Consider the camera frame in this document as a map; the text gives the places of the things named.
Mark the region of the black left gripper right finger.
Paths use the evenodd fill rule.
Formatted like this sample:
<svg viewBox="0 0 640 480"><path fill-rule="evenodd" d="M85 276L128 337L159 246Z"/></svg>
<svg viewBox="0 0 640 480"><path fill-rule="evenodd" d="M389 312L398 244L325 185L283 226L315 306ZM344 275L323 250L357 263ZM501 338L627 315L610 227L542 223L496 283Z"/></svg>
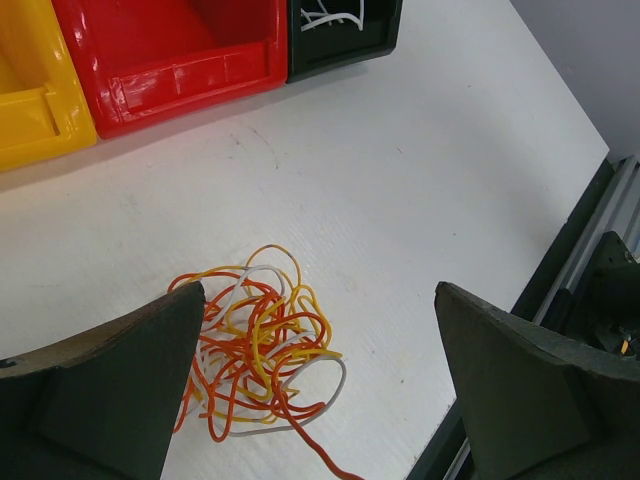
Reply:
<svg viewBox="0 0 640 480"><path fill-rule="evenodd" d="M441 282L435 311L481 479L636 479L639 364Z"/></svg>

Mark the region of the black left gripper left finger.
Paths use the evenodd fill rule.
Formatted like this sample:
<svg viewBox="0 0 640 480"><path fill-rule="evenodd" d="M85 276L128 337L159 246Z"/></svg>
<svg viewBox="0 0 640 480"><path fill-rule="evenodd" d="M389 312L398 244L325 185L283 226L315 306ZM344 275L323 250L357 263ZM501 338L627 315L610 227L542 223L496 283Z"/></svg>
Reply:
<svg viewBox="0 0 640 480"><path fill-rule="evenodd" d="M194 282L1 362L4 479L160 477L204 315Z"/></svg>

